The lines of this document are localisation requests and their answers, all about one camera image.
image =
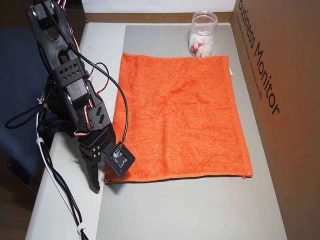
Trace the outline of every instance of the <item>black robotic arm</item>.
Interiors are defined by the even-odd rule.
[[[89,74],[79,53],[67,43],[72,43],[73,39],[65,11],[55,1],[41,0],[41,3],[29,6],[27,18],[49,74],[47,93],[44,94],[47,108],[58,120],[71,123],[68,128],[56,130],[68,129],[69,135],[74,131],[74,136],[80,136],[79,150],[86,163],[89,181],[94,191],[99,192],[98,163],[101,159],[123,177],[135,157],[121,141],[116,144],[105,103],[88,80]],[[47,32],[52,27],[57,30],[55,38]]]

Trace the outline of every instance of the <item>brown cardboard box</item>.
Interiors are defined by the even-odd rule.
[[[289,240],[320,239],[319,7],[237,0],[231,18]]]

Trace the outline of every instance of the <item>white wire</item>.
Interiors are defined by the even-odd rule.
[[[38,139],[39,139],[39,133],[38,133],[39,113],[36,114],[36,120],[35,120],[35,121],[36,121],[36,122],[35,122],[36,139],[38,140]],[[49,168],[49,166],[48,166],[48,164],[47,164],[47,162],[46,162],[46,159],[45,159],[45,156],[44,156],[44,152],[43,152],[43,150],[42,150],[42,148],[41,148],[41,143],[40,143],[40,142],[38,143],[38,146],[39,146],[39,149],[40,149],[40,153],[41,153],[42,160],[43,160],[43,162],[44,162],[45,168],[46,168],[46,170],[48,171],[48,173],[49,173],[49,175],[50,175],[50,177],[51,177],[51,179],[52,179],[52,181],[53,181],[56,189],[57,189],[58,192],[60,193],[60,196],[62,197],[65,205],[68,207],[71,215],[73,216],[73,213],[72,213],[72,210],[71,210],[71,207],[70,207],[70,203],[69,203],[69,202],[67,201],[67,199],[66,199],[66,194],[63,192],[62,188],[61,188],[61,187],[59,186],[59,184],[57,183],[57,181],[56,181],[56,179],[55,179],[55,177],[54,177],[51,169]]]

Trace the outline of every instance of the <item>plastic jar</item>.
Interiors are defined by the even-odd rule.
[[[198,11],[193,15],[189,51],[196,57],[209,57],[212,54],[218,18],[209,11]]]

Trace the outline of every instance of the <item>white cable tie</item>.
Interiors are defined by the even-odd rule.
[[[38,146],[40,147],[41,143],[44,143],[45,141],[42,139],[42,137],[38,137],[36,140],[36,144],[38,144]]]
[[[85,225],[84,224],[84,222],[81,222],[79,225],[78,225],[78,234],[81,236],[81,230],[83,230],[83,233],[85,234],[85,235],[87,235],[88,236],[88,234],[87,234],[87,225]]]

